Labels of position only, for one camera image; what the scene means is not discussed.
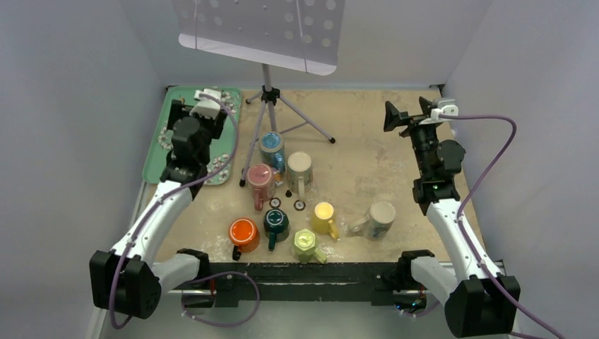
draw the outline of dark green mug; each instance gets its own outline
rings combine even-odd
[[[264,215],[264,231],[268,237],[268,250],[275,250],[275,243],[289,237],[289,218],[282,210],[273,208]]]

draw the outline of yellow mug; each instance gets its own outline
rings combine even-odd
[[[335,209],[330,203],[319,203],[312,211],[310,226],[316,233],[330,234],[339,239],[339,231],[335,224]]]

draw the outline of table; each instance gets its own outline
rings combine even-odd
[[[232,261],[232,243],[227,232],[231,222],[240,217],[253,219],[261,232],[259,247],[243,254],[240,262],[296,262],[292,256],[293,234],[309,228],[312,208],[321,201],[332,203],[337,224],[342,228],[337,241],[320,235],[322,250],[329,262],[397,261],[402,251],[429,249],[440,261],[449,256],[436,230],[422,215],[412,198],[413,180],[419,177],[411,142],[398,136],[400,129],[383,132],[384,103],[391,101],[400,111],[421,114],[418,97],[429,100],[439,97],[438,90],[285,90],[285,96],[337,140],[330,144],[318,131],[309,126],[284,135],[285,154],[303,150],[312,156],[314,187],[307,194],[307,208],[296,211],[293,202],[297,195],[285,197],[287,186],[279,187],[276,197],[281,209],[290,219],[290,236],[268,251],[262,217],[269,209],[254,210],[251,188],[239,187],[241,170],[246,160],[259,102],[244,104],[240,120],[240,140],[233,160],[232,175],[220,186],[205,186],[191,205],[179,216],[157,254],[157,261],[166,261],[182,248],[197,249],[209,254],[211,262]],[[244,91],[244,97],[254,94]],[[275,107],[279,128],[286,129],[302,120],[285,105]],[[270,128],[268,119],[262,123],[262,133]],[[448,124],[438,128],[439,140],[452,138]],[[252,164],[260,162],[256,147]],[[456,187],[464,197],[468,188],[463,174],[456,176]],[[148,200],[155,190],[148,185]],[[364,237],[349,237],[347,225],[366,211],[376,200],[392,202],[397,218],[386,237],[371,242]],[[480,230],[470,204],[465,214],[482,242]]]

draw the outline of orange mug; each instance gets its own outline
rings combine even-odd
[[[273,169],[265,164],[257,164],[247,171],[247,181],[254,194],[254,208],[262,210],[264,201],[275,196],[275,176]]]
[[[229,226],[229,239],[233,242],[233,260],[238,261],[242,253],[249,253],[260,244],[260,232],[256,223],[249,218],[239,218]]]

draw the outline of pink mug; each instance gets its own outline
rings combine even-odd
[[[254,208],[262,210],[264,201],[275,196],[275,176],[270,166],[257,164],[247,171],[247,181],[254,193]]]

